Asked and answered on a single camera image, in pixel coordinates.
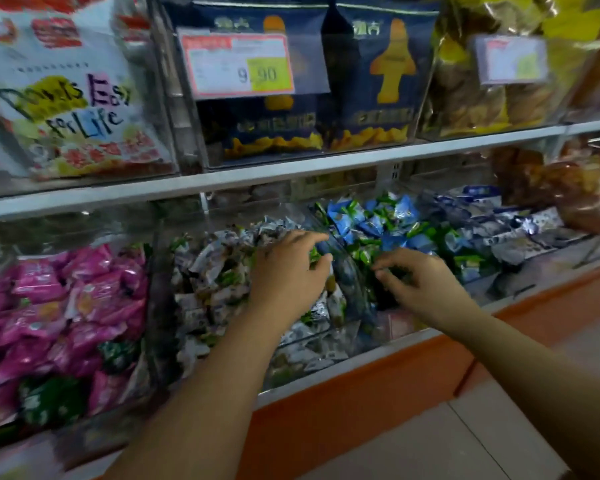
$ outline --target tiled floor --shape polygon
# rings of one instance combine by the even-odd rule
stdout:
[[[557,349],[600,375],[600,323]],[[558,480],[566,470],[503,389],[488,382],[300,480]]]

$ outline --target hand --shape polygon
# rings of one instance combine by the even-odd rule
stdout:
[[[410,271],[413,284],[401,282],[386,269],[392,266]],[[380,256],[372,268],[401,306],[451,337],[456,337],[468,322],[484,315],[439,257],[399,249]]]
[[[309,269],[309,252],[327,234],[293,230],[273,246],[261,248],[251,273],[249,309],[288,330],[318,300],[329,277],[333,256],[325,254]]]

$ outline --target left hand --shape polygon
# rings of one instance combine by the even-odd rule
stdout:
[[[261,248],[251,272],[249,309],[274,321],[284,333],[318,300],[333,256],[325,254],[309,269],[309,252],[327,234],[293,230],[273,246]]]

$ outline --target price label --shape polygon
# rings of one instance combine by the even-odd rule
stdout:
[[[542,38],[486,36],[478,40],[476,50],[482,84],[528,84],[548,78]]]
[[[284,34],[179,31],[196,99],[294,94]]]

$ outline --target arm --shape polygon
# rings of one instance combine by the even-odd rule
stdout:
[[[324,289],[331,255],[310,270],[309,251],[327,237],[292,231],[266,254],[260,250],[245,313],[104,480],[234,478],[271,356]]]
[[[410,270],[413,285],[385,269],[390,266]],[[374,268],[402,306],[484,364],[579,478],[600,479],[600,379],[483,312],[439,258],[398,250]]]

